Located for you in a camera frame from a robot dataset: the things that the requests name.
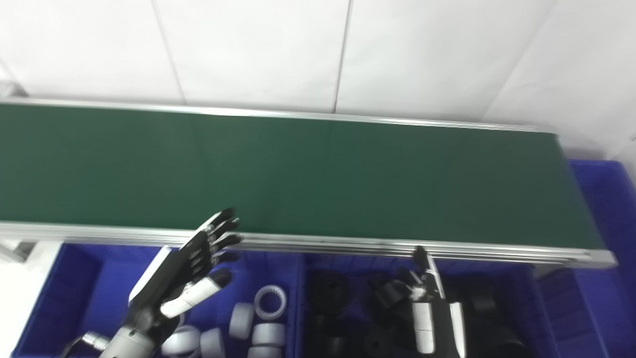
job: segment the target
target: aluminum frame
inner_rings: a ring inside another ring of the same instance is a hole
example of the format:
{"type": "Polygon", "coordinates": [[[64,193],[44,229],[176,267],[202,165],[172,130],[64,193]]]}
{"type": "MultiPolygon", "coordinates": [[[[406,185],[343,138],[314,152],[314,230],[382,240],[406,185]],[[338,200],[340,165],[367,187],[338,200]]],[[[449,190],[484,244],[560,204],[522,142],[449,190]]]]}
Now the aluminum frame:
{"type": "MultiPolygon", "coordinates": [[[[193,233],[194,230],[146,227],[0,222],[0,238],[12,237],[27,241],[178,247],[193,233]]],[[[237,250],[408,257],[416,245],[422,245],[437,259],[526,262],[577,268],[609,268],[616,265],[614,255],[608,250],[427,240],[240,234],[245,239],[235,247],[237,250]]]]}
{"type": "Polygon", "coordinates": [[[295,118],[308,120],[339,120],[344,122],[364,122],[379,124],[417,125],[424,127],[446,127],[464,129],[486,129],[491,131],[543,132],[556,134],[555,128],[548,125],[516,125],[481,122],[455,122],[452,120],[429,120],[417,118],[393,118],[380,116],[341,115],[331,113],[310,113],[293,111],[241,110],[236,108],[218,108],[201,106],[177,106],[164,104],[111,103],[95,101],[70,101],[58,99],[0,98],[0,104],[23,104],[31,106],[55,106],[71,108],[101,108],[111,110],[156,111],[170,113],[193,113],[226,117],[268,117],[295,118]]]}

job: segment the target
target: white plastic ring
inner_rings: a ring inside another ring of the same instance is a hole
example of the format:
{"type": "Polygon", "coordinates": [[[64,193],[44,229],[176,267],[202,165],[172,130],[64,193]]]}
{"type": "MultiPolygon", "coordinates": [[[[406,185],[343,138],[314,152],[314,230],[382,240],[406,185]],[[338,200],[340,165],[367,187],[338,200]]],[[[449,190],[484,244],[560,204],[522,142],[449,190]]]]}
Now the white plastic ring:
{"type": "Polygon", "coordinates": [[[254,326],[253,345],[282,347],[285,345],[285,325],[280,323],[261,323],[254,326]]]}
{"type": "Polygon", "coordinates": [[[183,355],[198,351],[201,332],[194,326],[181,326],[161,345],[163,355],[183,355]]]}
{"type": "Polygon", "coordinates": [[[201,334],[201,356],[203,358],[225,358],[220,328],[213,328],[201,334]]]}
{"type": "Polygon", "coordinates": [[[252,347],[247,351],[247,358],[281,358],[282,350],[278,347],[252,347]]]}
{"type": "Polygon", "coordinates": [[[193,350],[190,355],[186,355],[186,356],[184,356],[183,354],[171,355],[170,358],[199,358],[200,356],[201,356],[201,350],[197,348],[196,350],[193,350]]]}
{"type": "Polygon", "coordinates": [[[230,337],[246,340],[252,329],[254,305],[251,303],[237,303],[230,318],[230,337]]]}
{"type": "Polygon", "coordinates": [[[254,297],[254,311],[256,312],[256,315],[263,320],[275,320],[280,318],[283,312],[285,312],[285,308],[287,308],[287,296],[280,286],[267,285],[258,290],[256,297],[254,297]],[[261,300],[266,294],[275,294],[280,299],[280,307],[278,307],[278,309],[274,312],[266,312],[261,307],[261,300]]]}

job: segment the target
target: white robotic hand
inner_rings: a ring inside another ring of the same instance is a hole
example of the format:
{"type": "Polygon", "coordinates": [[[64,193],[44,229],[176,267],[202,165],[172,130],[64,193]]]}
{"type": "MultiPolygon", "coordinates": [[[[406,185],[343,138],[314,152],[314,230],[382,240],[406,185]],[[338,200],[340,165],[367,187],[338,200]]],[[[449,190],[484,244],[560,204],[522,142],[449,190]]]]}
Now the white robotic hand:
{"type": "Polygon", "coordinates": [[[148,358],[175,331],[178,316],[232,280],[220,262],[235,261],[237,254],[220,251],[241,241],[227,234],[238,226],[233,209],[206,220],[179,250],[162,248],[129,296],[129,306],[119,331],[100,358],[148,358]]]}

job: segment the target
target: blue crate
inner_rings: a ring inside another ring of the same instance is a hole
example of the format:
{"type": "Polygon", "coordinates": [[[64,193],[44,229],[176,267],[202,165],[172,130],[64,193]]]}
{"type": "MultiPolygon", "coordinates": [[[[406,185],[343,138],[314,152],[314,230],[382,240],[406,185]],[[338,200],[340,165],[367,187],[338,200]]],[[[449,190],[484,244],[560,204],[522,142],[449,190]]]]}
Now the blue crate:
{"type": "MultiPolygon", "coordinates": [[[[436,264],[445,278],[473,273],[491,276],[508,326],[517,331],[535,358],[558,358],[554,335],[531,265],[465,260],[436,260],[436,264]]],[[[394,274],[398,266],[416,269],[411,259],[402,257],[311,254],[306,258],[307,271],[339,271],[348,278],[354,297],[340,318],[351,325],[371,323],[365,307],[371,294],[368,285],[370,273],[384,271],[394,274]]],[[[400,357],[400,353],[406,352],[397,351],[395,357],[400,357]]]]}
{"type": "MultiPolygon", "coordinates": [[[[65,244],[53,265],[14,357],[56,357],[64,345],[87,330],[111,336],[124,316],[128,293],[158,248],[65,244]]],[[[242,252],[241,260],[229,264],[234,281],[218,294],[195,307],[188,323],[206,330],[221,327],[228,357],[245,357],[251,341],[227,337],[232,307],[251,302],[267,284],[283,287],[290,300],[281,322],[287,324],[285,357],[302,356],[303,318],[306,310],[307,271],[341,271],[351,281],[355,298],[343,317],[369,322],[364,309],[371,272],[394,273],[399,265],[413,267],[407,258],[349,255],[305,255],[275,252],[242,252]]],[[[502,309],[508,323],[534,351],[537,358],[557,358],[551,326],[531,266],[501,262],[439,260],[445,275],[488,273],[504,298],[502,309]]],[[[90,350],[78,356],[92,357],[90,350]]]]}
{"type": "Polygon", "coordinates": [[[619,162],[569,161],[612,269],[564,269],[539,286],[561,358],[634,357],[636,352],[636,195],[619,162]]]}
{"type": "MultiPolygon", "coordinates": [[[[128,306],[128,294],[157,253],[156,247],[62,245],[13,357],[57,357],[64,345],[86,331],[112,336],[128,306]]],[[[201,331],[221,327],[228,357],[246,357],[251,339],[228,336],[232,308],[253,302],[264,285],[279,285],[289,296],[287,310],[276,322],[287,324],[286,357],[296,356],[296,317],[299,279],[303,277],[301,254],[242,252],[230,265],[233,282],[194,307],[187,324],[201,331]]],[[[254,324],[260,323],[254,316],[254,324]]],[[[78,350],[79,356],[95,352],[78,350]]]]}
{"type": "Polygon", "coordinates": [[[569,161],[574,176],[607,248],[614,252],[620,277],[631,302],[627,312],[636,322],[636,190],[623,165],[616,161],[569,161]]]}

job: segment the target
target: robotic hand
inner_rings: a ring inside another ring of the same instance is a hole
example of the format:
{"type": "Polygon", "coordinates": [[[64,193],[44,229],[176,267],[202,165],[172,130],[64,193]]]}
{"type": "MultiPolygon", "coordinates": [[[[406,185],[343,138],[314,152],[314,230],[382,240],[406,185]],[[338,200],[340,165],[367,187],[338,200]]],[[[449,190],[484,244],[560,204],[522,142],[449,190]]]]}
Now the robotic hand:
{"type": "Polygon", "coordinates": [[[220,250],[241,237],[225,235],[238,226],[233,209],[206,220],[179,250],[163,247],[129,296],[128,312],[112,340],[89,332],[69,345],[84,341],[103,352],[100,358],[148,358],[175,331],[179,315],[215,294],[232,280],[232,272],[210,270],[221,262],[236,261],[237,254],[220,250]]]}
{"type": "Polygon", "coordinates": [[[465,358],[466,338],[460,303],[449,303],[433,258],[421,246],[413,260],[424,272],[411,275],[411,306],[417,350],[425,357],[465,358]]]}

